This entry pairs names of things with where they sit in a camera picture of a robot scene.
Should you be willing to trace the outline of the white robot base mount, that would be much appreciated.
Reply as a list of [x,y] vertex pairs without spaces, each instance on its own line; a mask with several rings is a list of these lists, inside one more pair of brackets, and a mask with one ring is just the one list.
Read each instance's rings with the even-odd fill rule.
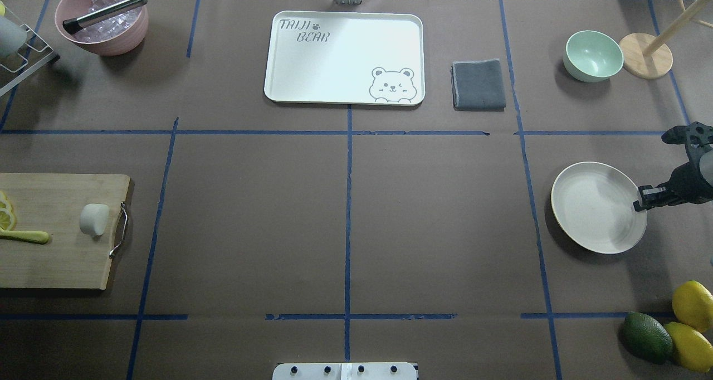
[[285,363],[272,379],[419,379],[419,372],[410,362]]

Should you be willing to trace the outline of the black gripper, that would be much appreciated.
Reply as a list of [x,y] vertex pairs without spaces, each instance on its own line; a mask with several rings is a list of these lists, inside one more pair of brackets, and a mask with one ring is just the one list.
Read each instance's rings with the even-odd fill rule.
[[680,204],[705,204],[712,199],[711,186],[711,126],[694,121],[678,125],[661,136],[665,144],[685,146],[688,162],[672,171],[667,182],[657,187],[638,187],[640,200],[634,201],[636,212],[655,207]]

